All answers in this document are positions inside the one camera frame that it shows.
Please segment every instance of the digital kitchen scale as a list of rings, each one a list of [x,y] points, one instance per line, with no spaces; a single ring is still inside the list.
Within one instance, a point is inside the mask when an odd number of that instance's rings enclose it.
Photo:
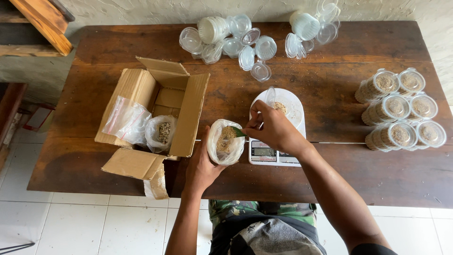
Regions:
[[[268,90],[259,94],[256,100],[262,100],[267,105],[273,107],[275,102],[280,102],[286,107],[286,117],[297,128],[297,130],[305,137],[305,119],[304,108],[296,95],[282,88],[269,87]],[[299,161],[295,156],[284,152],[276,151],[270,148],[267,144],[249,137],[249,162],[253,165],[268,165],[268,166],[289,166],[300,167]]]

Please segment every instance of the person's left hand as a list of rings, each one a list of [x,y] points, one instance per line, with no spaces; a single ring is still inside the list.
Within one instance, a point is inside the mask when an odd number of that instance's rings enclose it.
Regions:
[[[203,192],[214,182],[226,166],[214,166],[209,161],[207,153],[207,136],[209,126],[206,126],[203,138],[195,153],[190,157],[186,170],[186,184],[184,191],[189,194],[201,197]]]

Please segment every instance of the tabletop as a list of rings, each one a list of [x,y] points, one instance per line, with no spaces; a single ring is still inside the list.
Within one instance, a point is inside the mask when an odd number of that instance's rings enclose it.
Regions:
[[[199,131],[219,118],[244,126],[259,93],[271,85],[284,88],[304,106],[307,139],[367,204],[453,208],[453,117],[415,21],[342,22],[335,41],[302,60],[286,57],[289,23],[253,23],[277,44],[276,56],[266,61],[272,77],[265,83],[241,70],[237,59],[222,56],[211,65],[192,59],[178,44],[188,26],[195,25],[85,27],[29,190],[144,195],[141,180],[101,170],[118,147],[94,142],[121,70],[144,69],[135,59],[140,56],[179,62],[190,74],[211,74]],[[408,67],[425,77],[424,91],[439,106],[434,121],[445,128],[447,143],[414,152],[371,151],[363,144],[373,129],[361,120],[367,105],[354,92],[379,68],[399,73]],[[300,167],[251,165],[247,155],[248,146],[203,197],[316,202]],[[187,162],[164,161],[170,197],[181,195]]]

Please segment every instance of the plastic bag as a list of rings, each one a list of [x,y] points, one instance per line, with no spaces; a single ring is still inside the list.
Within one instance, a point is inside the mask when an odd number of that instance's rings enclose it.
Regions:
[[[165,144],[158,141],[159,137],[159,127],[162,123],[168,122],[171,124],[170,132],[168,136],[168,142]],[[145,138],[146,144],[148,148],[153,153],[159,153],[162,151],[170,150],[171,142],[173,140],[173,135],[176,131],[176,125],[178,124],[178,119],[173,117],[172,115],[160,115],[154,118],[149,119],[148,123],[146,124],[145,129]]]
[[[145,126],[150,117],[143,105],[118,96],[102,132],[144,147]]]
[[[237,127],[239,129],[242,128],[238,123],[225,119],[218,119],[212,124],[207,137],[207,152],[209,157],[215,163],[224,166],[232,165],[239,160],[239,157],[244,152],[244,143],[246,142],[244,137],[234,138],[230,143],[230,152],[218,151],[217,140],[222,133],[222,129],[227,126]]]

